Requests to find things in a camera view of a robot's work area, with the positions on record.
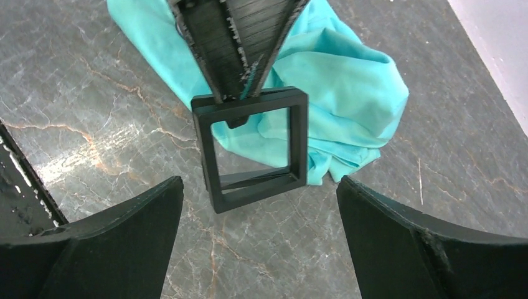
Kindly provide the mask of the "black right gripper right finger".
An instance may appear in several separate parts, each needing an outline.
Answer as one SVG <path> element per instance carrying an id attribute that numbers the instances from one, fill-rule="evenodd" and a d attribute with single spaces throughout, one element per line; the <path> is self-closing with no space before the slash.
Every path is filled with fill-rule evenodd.
<path id="1" fill-rule="evenodd" d="M 363 298 L 527 297 L 527 239 L 441 220 L 349 177 L 336 195 Z"/>

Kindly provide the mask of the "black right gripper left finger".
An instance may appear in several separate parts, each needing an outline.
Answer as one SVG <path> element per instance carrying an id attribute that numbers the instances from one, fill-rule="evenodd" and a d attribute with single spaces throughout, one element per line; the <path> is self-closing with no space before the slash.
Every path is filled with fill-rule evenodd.
<path id="1" fill-rule="evenodd" d="M 1 239 L 2 298 L 159 298 L 184 184 L 144 193 L 33 237 Z"/>

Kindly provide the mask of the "black square frame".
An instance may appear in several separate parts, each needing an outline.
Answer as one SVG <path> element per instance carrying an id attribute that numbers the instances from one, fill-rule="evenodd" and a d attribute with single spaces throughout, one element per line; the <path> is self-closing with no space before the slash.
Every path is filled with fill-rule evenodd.
<path id="1" fill-rule="evenodd" d="M 303 91 L 271 88 L 257 97 L 222 104 L 203 95 L 193 98 L 191 107 L 204 181 L 216 213 L 306 185 L 308 96 Z M 221 174 L 215 143 L 268 168 Z"/>

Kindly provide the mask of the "mint green garment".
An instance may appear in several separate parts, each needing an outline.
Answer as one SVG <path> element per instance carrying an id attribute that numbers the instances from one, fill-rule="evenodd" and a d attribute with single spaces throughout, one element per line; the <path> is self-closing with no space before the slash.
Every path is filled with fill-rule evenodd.
<path id="1" fill-rule="evenodd" d="M 210 88 L 166 1 L 108 1 L 129 41 L 183 104 Z M 394 60 L 363 44 L 327 1 L 310 1 L 265 82 L 308 95 L 307 183 L 335 182 L 380 156 L 393 137 L 409 90 Z"/>

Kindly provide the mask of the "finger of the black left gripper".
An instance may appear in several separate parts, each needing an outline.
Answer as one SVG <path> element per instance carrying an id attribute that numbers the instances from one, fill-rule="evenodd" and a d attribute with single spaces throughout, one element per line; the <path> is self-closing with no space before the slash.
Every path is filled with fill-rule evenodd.
<path id="1" fill-rule="evenodd" d="M 246 96 L 250 67 L 228 1 L 169 1 L 217 103 Z"/>
<path id="2" fill-rule="evenodd" d="M 226 30 L 219 44 L 222 99 L 260 93 L 263 81 L 307 1 L 219 1 Z"/>

